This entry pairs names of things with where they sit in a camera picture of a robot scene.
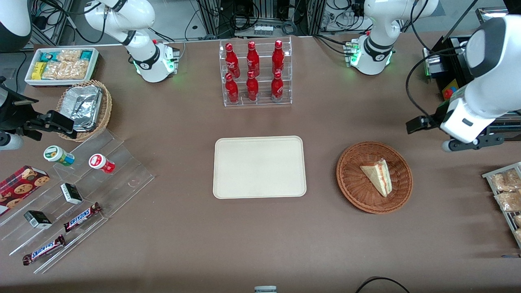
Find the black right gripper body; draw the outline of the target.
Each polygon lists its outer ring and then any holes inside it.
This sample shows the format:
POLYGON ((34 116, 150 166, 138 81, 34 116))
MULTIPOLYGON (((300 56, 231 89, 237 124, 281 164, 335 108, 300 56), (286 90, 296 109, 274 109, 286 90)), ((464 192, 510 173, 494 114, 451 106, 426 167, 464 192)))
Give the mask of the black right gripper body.
POLYGON ((25 97, 6 87, 6 78, 0 78, 0 129, 1 132, 26 136, 35 141, 41 141, 42 134, 31 127, 41 126, 41 113, 34 110, 32 104, 38 100, 25 97))

